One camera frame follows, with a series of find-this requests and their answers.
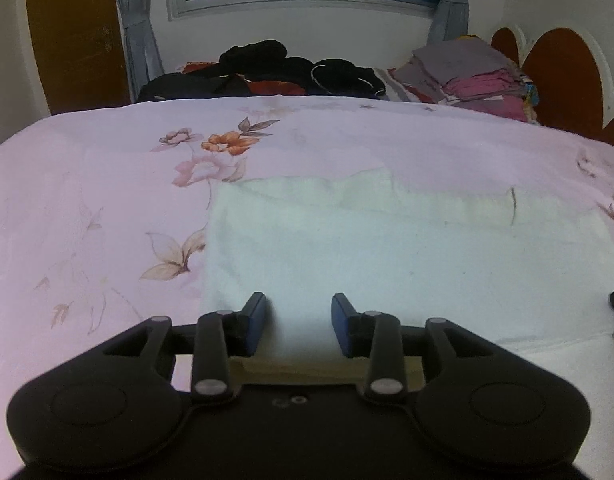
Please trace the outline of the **pink floral bedsheet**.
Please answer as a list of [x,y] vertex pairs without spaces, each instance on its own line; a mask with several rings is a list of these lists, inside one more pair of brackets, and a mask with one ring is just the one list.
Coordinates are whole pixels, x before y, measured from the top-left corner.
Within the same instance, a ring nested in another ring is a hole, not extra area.
[[[0,479],[22,464],[5,412],[23,384],[152,316],[190,324],[213,311],[203,306],[195,206],[214,185],[368,170],[418,192],[548,192],[614,227],[613,145],[451,106],[149,102],[56,115],[3,143]],[[577,465],[614,479],[614,380],[557,375],[591,406]]]

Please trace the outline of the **pile of black clothes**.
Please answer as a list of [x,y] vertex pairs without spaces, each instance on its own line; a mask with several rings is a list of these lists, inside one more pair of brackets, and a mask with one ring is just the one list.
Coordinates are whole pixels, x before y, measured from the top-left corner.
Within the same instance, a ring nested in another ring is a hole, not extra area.
[[215,99],[224,96],[350,96],[381,99],[384,82],[374,70],[342,58],[312,62],[290,56],[278,40],[232,47],[215,63],[190,63],[144,84],[140,102]]

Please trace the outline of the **white knit sweater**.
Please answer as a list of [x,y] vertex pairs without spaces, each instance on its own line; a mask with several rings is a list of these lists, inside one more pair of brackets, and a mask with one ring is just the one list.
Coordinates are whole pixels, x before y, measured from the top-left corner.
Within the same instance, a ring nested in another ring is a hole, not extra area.
[[446,318],[575,384],[614,380],[614,227],[548,192],[418,192],[386,170],[218,183],[195,206],[202,300],[270,311],[256,373],[352,374],[331,324],[361,312]]

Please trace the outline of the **left grey curtain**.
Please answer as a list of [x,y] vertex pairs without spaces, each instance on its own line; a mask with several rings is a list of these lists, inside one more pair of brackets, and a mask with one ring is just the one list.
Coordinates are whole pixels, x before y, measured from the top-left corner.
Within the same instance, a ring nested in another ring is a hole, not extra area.
[[162,76],[164,66],[150,22],[150,0],[116,0],[124,40],[130,96],[136,101],[142,88]]

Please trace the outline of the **brown wooden door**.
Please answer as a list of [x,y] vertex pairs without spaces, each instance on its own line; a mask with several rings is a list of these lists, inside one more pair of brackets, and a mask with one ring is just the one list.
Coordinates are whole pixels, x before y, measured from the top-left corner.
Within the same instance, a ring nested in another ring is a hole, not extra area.
[[116,0],[26,0],[51,114],[130,103]]

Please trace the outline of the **red heart headboard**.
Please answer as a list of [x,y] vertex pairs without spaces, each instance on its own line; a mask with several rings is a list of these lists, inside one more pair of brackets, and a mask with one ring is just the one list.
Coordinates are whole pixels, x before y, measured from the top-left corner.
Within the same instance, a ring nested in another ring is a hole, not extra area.
[[556,26],[527,41],[516,25],[500,27],[491,47],[536,85],[541,125],[614,146],[614,83],[600,46],[576,27]]

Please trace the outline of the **stack of folded clothes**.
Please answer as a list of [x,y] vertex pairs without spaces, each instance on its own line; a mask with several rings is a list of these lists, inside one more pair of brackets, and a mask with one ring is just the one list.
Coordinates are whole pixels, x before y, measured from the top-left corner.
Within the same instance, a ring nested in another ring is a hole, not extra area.
[[392,100],[447,105],[519,122],[538,122],[534,82],[476,36],[421,47],[407,63],[379,70]]

